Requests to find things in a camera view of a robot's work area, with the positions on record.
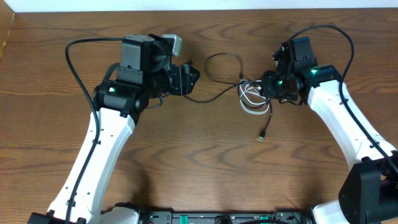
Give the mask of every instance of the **green connector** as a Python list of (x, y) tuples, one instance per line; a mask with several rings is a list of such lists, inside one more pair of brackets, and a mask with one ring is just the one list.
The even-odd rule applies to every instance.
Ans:
[(180, 215), (180, 224), (188, 224), (188, 215)]
[(260, 219), (264, 220), (264, 219), (268, 219), (268, 217), (267, 216), (262, 216), (262, 217), (260, 217)]

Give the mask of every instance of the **black wire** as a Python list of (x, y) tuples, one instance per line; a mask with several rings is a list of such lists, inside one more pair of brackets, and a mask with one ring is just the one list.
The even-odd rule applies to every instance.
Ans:
[(358, 118), (355, 116), (354, 112), (351, 110), (351, 108), (348, 106), (348, 99), (344, 98), (344, 94), (343, 94), (343, 82), (344, 82), (344, 78), (347, 74), (347, 71), (349, 69), (349, 66), (351, 65), (351, 62), (354, 59), (354, 43), (353, 40), (351, 39), (351, 37), (342, 29), (333, 26), (333, 25), (318, 25), (318, 26), (312, 26), (312, 27), (308, 27), (306, 29), (303, 29), (299, 32), (297, 32), (296, 34), (294, 34), (288, 41), (292, 40), (293, 38), (295, 38), (296, 36), (308, 31), (308, 30), (312, 30), (312, 29), (317, 29), (317, 28), (331, 28), (334, 30), (337, 30), (338, 32), (340, 32), (341, 34), (343, 34), (348, 42), (349, 45), (351, 47), (351, 56), (349, 57), (349, 61), (348, 64), (346, 66), (346, 69), (344, 70), (343, 75), (341, 76), (341, 80), (340, 83), (338, 85), (338, 92), (340, 94), (340, 98), (341, 98), (341, 102), (344, 104), (344, 107), (346, 108), (347, 112), (349, 113), (349, 115), (353, 118), (353, 120), (355, 121), (355, 123), (358, 125), (358, 127), (362, 130), (362, 132), (365, 134), (365, 136), (369, 139), (369, 141), (371, 142), (372, 146), (371, 147), (375, 147), (380, 154), (383, 155), (383, 157), (387, 160), (387, 162), (390, 164), (390, 166), (392, 167), (392, 169), (394, 170), (394, 172), (396, 174), (398, 174), (398, 167), (394, 164), (394, 162), (390, 159), (390, 157), (386, 154), (386, 152), (384, 152), (382, 150), (382, 148), (380, 147), (380, 145), (378, 144), (378, 142), (376, 142), (373, 137), (368, 133), (368, 131), (366, 130), (366, 128), (361, 124), (361, 122), (358, 120)]
[(218, 55), (232, 55), (232, 56), (234, 56), (234, 57), (239, 61), (239, 67), (240, 67), (239, 80), (241, 80), (241, 79), (243, 78), (243, 61), (242, 61), (242, 58), (241, 58), (239, 55), (237, 55), (237, 54), (234, 54), (234, 53), (227, 53), (227, 52), (225, 52), (225, 53), (213, 54), (213, 55), (209, 56), (208, 58), (206, 58), (206, 60), (205, 60), (205, 74), (206, 74), (207, 78), (209, 78), (209, 79), (210, 79), (211, 81), (213, 81), (213, 82), (235, 85), (236, 83), (230, 83), (230, 82), (219, 81), (219, 80), (213, 78), (213, 77), (210, 75), (210, 72), (209, 72), (208, 69), (207, 69), (207, 64), (208, 64), (208, 62), (209, 62), (209, 60), (210, 60), (211, 58), (213, 58), (213, 57), (215, 57), (215, 56), (218, 56)]
[(114, 63), (111, 66), (109, 66), (108, 70), (105, 73), (104, 80), (109, 80), (109, 78), (111, 78), (113, 72), (115, 71), (115, 69), (117, 69), (118, 66), (119, 63)]
[(304, 100), (300, 99), (300, 101), (298, 103), (295, 103), (295, 102), (293, 102), (291, 100), (279, 99), (279, 103), (282, 104), (282, 105), (285, 104), (285, 103), (290, 103), (291, 105), (294, 105), (294, 106), (302, 106), (303, 103), (304, 103)]
[(295, 62), (294, 60), (291, 60), (291, 61), (289, 62), (289, 65), (287, 66), (287, 73), (288, 73), (289, 75), (292, 75), (292, 65), (293, 65), (294, 62)]
[(274, 213), (272, 214), (272, 218), (276, 218), (275, 214), (276, 214), (277, 212), (283, 212), (283, 211), (285, 211), (285, 212), (290, 212), (290, 213), (293, 215), (293, 217), (294, 217), (294, 219), (296, 220), (296, 222), (297, 222), (298, 224), (301, 224), (301, 221), (299, 221), (299, 220), (297, 219), (297, 217), (294, 215), (293, 211), (291, 211), (290, 209), (278, 209), (278, 210), (274, 211)]
[(267, 131), (267, 128), (268, 128), (269, 122), (271, 121), (271, 118), (272, 118), (272, 103), (271, 103), (271, 100), (269, 100), (269, 117), (268, 117), (267, 124), (263, 129), (264, 131)]
[(73, 186), (73, 190), (72, 190), (72, 193), (70, 195), (70, 199), (69, 199), (69, 202), (68, 202), (68, 208), (67, 208), (67, 215), (65, 217), (65, 223), (66, 224), (69, 224), (69, 222), (70, 222), (70, 214), (72, 212), (72, 206), (75, 203), (75, 195), (76, 195), (76, 192), (77, 192), (77, 188), (79, 186), (81, 178), (83, 177), (83, 174), (85, 173), (85, 170), (87, 168), (88, 162), (90, 161), (91, 155), (94, 152), (95, 146), (97, 145), (98, 138), (100, 137), (100, 121), (98, 119), (97, 112), (94, 109), (93, 101), (91, 100), (90, 94), (87, 92), (86, 87), (84, 86), (83, 82), (80, 80), (75, 68), (73, 68), (73, 65), (72, 65), (72, 63), (70, 61), (70, 58), (69, 58), (69, 48), (73, 44), (78, 44), (78, 43), (93, 42), (93, 41), (113, 41), (113, 40), (120, 41), (120, 40), (123, 40), (123, 38), (92, 38), (92, 39), (74, 40), (74, 41), (70, 42), (67, 45), (66, 49), (65, 49), (65, 56), (67, 58), (67, 62), (68, 62), (69, 68), (72, 71), (73, 76), (76, 78), (77, 83), (79, 83), (81, 90), (83, 90), (83, 93), (85, 94), (85, 96), (87, 98), (88, 104), (90, 105), (90, 108), (91, 108), (91, 110), (93, 112), (93, 116), (94, 116), (94, 120), (95, 120), (95, 128), (96, 128), (95, 137), (94, 137), (94, 140), (93, 140), (93, 145), (91, 146), (91, 149), (88, 152), (88, 155), (87, 155), (87, 158), (85, 160), (85, 163), (81, 167), (79, 176), (76, 179), (75, 186)]
[(239, 224), (261, 224), (261, 223), (286, 224), (287, 222), (283, 222), (280, 220), (253, 220), (253, 221), (248, 221), (248, 222), (242, 222)]
[(159, 101), (160, 103), (158, 105), (154, 105), (154, 106), (148, 106), (146, 109), (153, 109), (153, 108), (160, 108), (163, 105), (163, 98), (168, 97), (168, 95), (159, 95)]
[(234, 88), (234, 87), (236, 87), (236, 86), (238, 86), (238, 84), (234, 84), (234, 85), (231, 85), (230, 87), (228, 87), (227, 89), (225, 89), (224, 91), (222, 91), (221, 93), (219, 93), (218, 95), (216, 95), (214, 98), (212, 98), (212, 99), (209, 99), (209, 100), (195, 100), (195, 99), (192, 99), (192, 98), (190, 98), (189, 96), (186, 96), (186, 95), (183, 95), (186, 99), (188, 99), (188, 100), (190, 100), (190, 101), (192, 101), (192, 102), (195, 102), (195, 103), (210, 103), (210, 102), (212, 102), (212, 101), (215, 101), (217, 98), (219, 98), (222, 94), (224, 94), (225, 92), (227, 92), (228, 90), (230, 90), (230, 89), (232, 89), (232, 88)]

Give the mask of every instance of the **white cable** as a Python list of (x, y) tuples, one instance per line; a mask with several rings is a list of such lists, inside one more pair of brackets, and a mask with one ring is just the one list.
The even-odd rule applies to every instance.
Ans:
[[(256, 90), (256, 88), (254, 88), (253, 86), (251, 86), (250, 88), (247, 89), (247, 87), (248, 87), (248, 85), (245, 86), (245, 90), (243, 91), (242, 86), (241, 86), (241, 85), (239, 86), (239, 89), (241, 90), (241, 94), (240, 94), (240, 97), (241, 97), (241, 98), (242, 98), (242, 96), (244, 96), (244, 97), (246, 98), (246, 100), (247, 100), (248, 102), (250, 102), (252, 105), (262, 105), (262, 104), (264, 104), (264, 103), (266, 102), (267, 98), (264, 97), (264, 96), (260, 96), (260, 94), (258, 94), (258, 91)], [(249, 91), (249, 90), (251, 90), (251, 89), (256, 90), (257, 93), (252, 92), (252, 91)], [(261, 102), (261, 103), (253, 103), (251, 100), (249, 100), (249, 98), (246, 96), (245, 93), (250, 93), (250, 94), (252, 94), (252, 95), (259, 96), (259, 97), (261, 97), (262, 99), (264, 99), (264, 101)]]
[(268, 104), (267, 109), (264, 110), (264, 111), (252, 111), (252, 110), (247, 109), (241, 100), (239, 100), (239, 102), (241, 103), (241, 106), (242, 106), (243, 110), (248, 112), (249, 114), (262, 115), (262, 114), (265, 114), (268, 111), (268, 108), (269, 108), (269, 104)]
[[(242, 96), (244, 96), (245, 99), (246, 99), (250, 104), (252, 104), (252, 105), (254, 105), (254, 106), (263, 105), (264, 103), (266, 103), (267, 98), (264, 97), (264, 96), (261, 96), (261, 95), (259, 94), (259, 91), (257, 90), (256, 87), (250, 86), (250, 88), (248, 88), (248, 86), (250, 86), (250, 84), (247, 84), (247, 85), (244, 87), (244, 90), (242, 89), (242, 85), (239, 86), (239, 90), (241, 91), (241, 93), (239, 94), (239, 95), (240, 95), (240, 99), (242, 98)], [(255, 95), (255, 96), (259, 96), (259, 97), (261, 97), (264, 101), (261, 102), (261, 103), (253, 103), (253, 102), (246, 96), (247, 93), (252, 94), (252, 95)], [(253, 111), (253, 110), (249, 110), (249, 109), (246, 108), (246, 106), (243, 104), (243, 100), (240, 100), (239, 102), (241, 103), (241, 106), (242, 106), (243, 110), (244, 110), (245, 112), (249, 113), (249, 114), (261, 115), (261, 114), (265, 114), (265, 113), (268, 111), (268, 109), (269, 109), (269, 105), (267, 105), (267, 109), (265, 109), (264, 111)]]

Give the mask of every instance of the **wooden tabletop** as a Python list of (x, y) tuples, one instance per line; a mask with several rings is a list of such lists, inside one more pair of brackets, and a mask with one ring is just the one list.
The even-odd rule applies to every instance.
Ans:
[[(348, 89), (398, 147), (398, 9), (18, 14), (0, 63), (0, 222), (23, 223), (32, 212), (45, 213), (84, 140), (90, 108), (65, 61), (71, 40), (178, 34), (183, 44), (174, 63), (194, 59), (203, 71), (207, 56), (233, 52), (243, 58), (245, 76), (259, 78), (275, 69), (272, 53), (282, 42), (315, 24), (337, 25), (352, 37)], [(347, 40), (329, 29), (307, 34), (319, 63), (342, 73)], [(72, 47), (89, 92), (119, 61), (120, 48), (119, 42)], [(216, 58), (210, 67), (217, 78), (238, 80), (231, 57)], [(202, 72), (191, 97), (205, 100), (226, 87)], [(308, 106), (275, 101), (267, 138), (259, 142), (267, 116), (245, 113), (236, 90), (208, 104), (166, 98), (163, 107), (142, 113), (103, 208), (133, 201), (177, 211), (264, 211), (336, 199), (349, 170), (323, 121)]]

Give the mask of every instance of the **white wall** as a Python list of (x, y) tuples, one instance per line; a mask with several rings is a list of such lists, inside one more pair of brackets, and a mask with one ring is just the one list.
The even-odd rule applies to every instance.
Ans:
[(14, 12), (398, 7), (398, 0), (5, 0)]

